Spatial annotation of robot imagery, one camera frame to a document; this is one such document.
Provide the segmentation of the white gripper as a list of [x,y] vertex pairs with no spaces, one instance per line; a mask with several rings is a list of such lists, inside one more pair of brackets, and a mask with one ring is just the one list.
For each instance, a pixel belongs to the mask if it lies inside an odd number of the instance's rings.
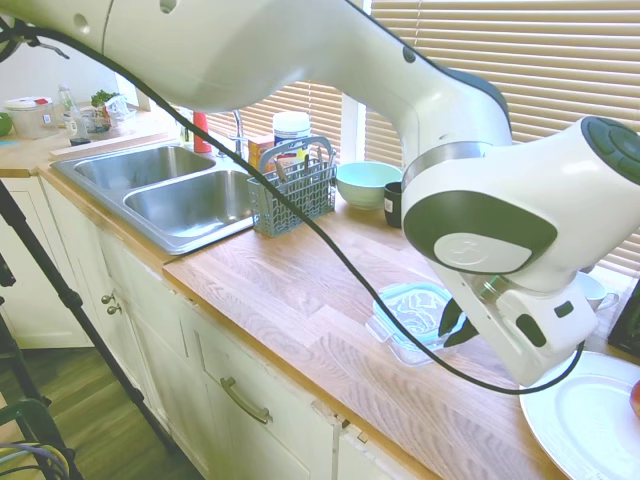
[[583,292],[572,282],[552,293],[519,286],[499,275],[441,271],[451,293],[438,336],[445,347],[481,336],[523,387],[568,359],[583,341]]

